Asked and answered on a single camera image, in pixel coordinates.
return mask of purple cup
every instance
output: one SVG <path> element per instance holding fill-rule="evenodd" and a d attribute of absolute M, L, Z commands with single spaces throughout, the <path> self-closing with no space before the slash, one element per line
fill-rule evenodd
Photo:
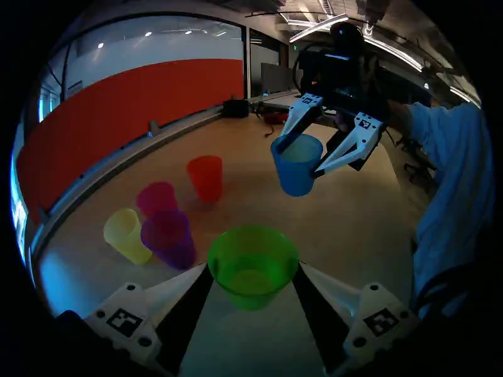
<path fill-rule="evenodd" d="M 141 241 L 177 270 L 186 270 L 196 261 L 189 220 L 179 210 L 164 210 L 149 217 L 141 227 Z"/>

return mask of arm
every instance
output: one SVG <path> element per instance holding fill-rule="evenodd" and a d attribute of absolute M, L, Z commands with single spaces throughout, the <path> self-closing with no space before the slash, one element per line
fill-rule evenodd
<path fill-rule="evenodd" d="M 411 135 L 412 115 L 406 105 L 395 101 L 388 100 L 390 107 L 390 119 L 388 126 L 396 129 L 404 137 L 408 138 Z"/>

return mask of table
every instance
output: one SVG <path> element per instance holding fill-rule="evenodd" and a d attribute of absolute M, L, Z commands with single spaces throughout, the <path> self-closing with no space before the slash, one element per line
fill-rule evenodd
<path fill-rule="evenodd" d="M 85 317 L 124 282 L 148 288 L 179 273 L 156 257 L 145 266 L 134 266 L 102 236 L 110 214 L 122 207 L 135 208 L 136 195 L 156 180 L 175 187 L 179 207 L 191 223 L 197 263 L 207 258 L 212 241 L 225 230 L 261 224 L 290 237 L 301 259 L 311 266 L 355 288 L 379 281 L 408 302 L 410 234 L 384 147 L 376 147 L 360 172 L 341 168 L 317 179 L 310 194 L 295 198 L 281 190 L 270 153 L 280 127 L 265 138 L 269 129 L 254 115 L 220 119 L 154 151 L 94 192 L 69 215 L 37 261 L 41 289 L 53 313 L 71 309 Z M 320 125 L 306 131 L 322 142 L 334 132 Z M 215 204 L 197 199 L 185 171 L 189 160 L 206 154 L 223 159 L 223 196 Z M 230 305 L 214 284 L 182 375 L 210 371 L 223 364 L 223 357 L 237 358 L 239 363 L 230 363 L 219 375 L 259 374 L 265 369 L 279 374 L 288 363 L 293 363 L 294 374 L 321 373 L 321 360 L 291 285 L 259 312 L 241 312 Z M 273 357 L 271 352 L 279 349 Z"/>

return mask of red object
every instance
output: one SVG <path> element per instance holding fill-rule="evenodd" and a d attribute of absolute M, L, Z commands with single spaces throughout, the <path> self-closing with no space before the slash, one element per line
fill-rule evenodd
<path fill-rule="evenodd" d="M 96 82 L 61 103 L 25 140 L 16 161 L 30 217 L 50 210 L 94 164 L 159 125 L 243 98 L 243 61 L 146 65 Z"/>
<path fill-rule="evenodd" d="M 175 189 L 169 182 L 151 183 L 136 197 L 136 206 L 147 217 L 163 210 L 177 210 Z"/>
<path fill-rule="evenodd" d="M 177 270 L 186 270 L 196 261 L 189 220 L 179 210 L 156 212 L 149 217 L 141 227 L 141 241 Z"/>
<path fill-rule="evenodd" d="M 222 196 L 222 159 L 201 156 L 187 164 L 187 172 L 203 202 L 215 202 Z"/>

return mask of fluorescent light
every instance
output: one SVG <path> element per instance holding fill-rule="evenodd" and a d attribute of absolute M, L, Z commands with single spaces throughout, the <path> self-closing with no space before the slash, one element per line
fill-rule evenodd
<path fill-rule="evenodd" d="M 451 92 L 456 94 L 458 97 L 461 97 L 462 99 L 464 99 L 465 101 L 467 102 L 471 102 L 473 103 L 474 105 L 476 105 L 478 108 L 480 108 L 480 105 L 475 101 L 475 99 L 471 98 L 468 94 L 466 94 L 465 92 L 462 92 L 460 91 L 459 89 L 457 88 L 454 88 L 454 87 L 450 87 L 451 89 Z"/>
<path fill-rule="evenodd" d="M 282 18 L 282 19 L 284 19 L 284 20 L 285 20 L 285 22 L 288 22 L 288 18 L 286 18 L 286 17 L 284 16 L 284 14 L 279 13 L 279 15 L 281 16 L 281 18 Z"/>
<path fill-rule="evenodd" d="M 305 36 L 307 36 L 311 33 L 314 33 L 315 31 L 332 26 L 333 24 L 335 24 L 337 22 L 348 21 L 348 20 L 349 20 L 349 17 L 347 17 L 346 14 L 340 14 L 339 16 L 335 16 L 333 18 L 326 19 L 325 21 L 317 23 L 316 25 L 311 26 L 311 27 L 307 28 L 306 30 L 302 30 L 300 33 L 294 35 L 292 38 L 290 38 L 290 43 L 295 42 L 296 40 L 299 40 L 301 38 L 304 38 Z"/>
<path fill-rule="evenodd" d="M 330 53 L 326 53 L 325 56 L 328 57 L 328 58 L 336 58 L 336 59 L 341 59 L 341 60 L 349 60 L 348 57 L 342 57 L 341 55 L 332 55 Z"/>
<path fill-rule="evenodd" d="M 43 121 L 43 99 L 38 100 L 38 122 Z"/>
<path fill-rule="evenodd" d="M 378 41 L 370 36 L 364 35 L 363 38 L 367 43 L 370 43 L 373 46 L 379 47 L 383 49 L 386 52 L 389 52 L 391 55 L 394 55 L 398 59 L 402 60 L 403 62 L 406 62 L 409 64 L 412 68 L 420 72 L 423 69 L 423 66 L 417 62 L 415 59 L 413 59 L 410 55 L 404 53 L 403 51 L 398 50 L 397 48 L 391 47 L 390 45 L 387 45 L 384 42 Z"/>
<path fill-rule="evenodd" d="M 290 19 L 288 21 L 288 25 L 294 25 L 294 26 L 307 26 L 307 27 L 310 27 L 310 26 L 314 26 L 316 25 L 316 22 L 310 22 L 310 21 L 301 21 L 299 19 Z M 323 30 L 328 30 L 330 31 L 330 27 L 329 26 L 325 26 L 323 28 Z"/>

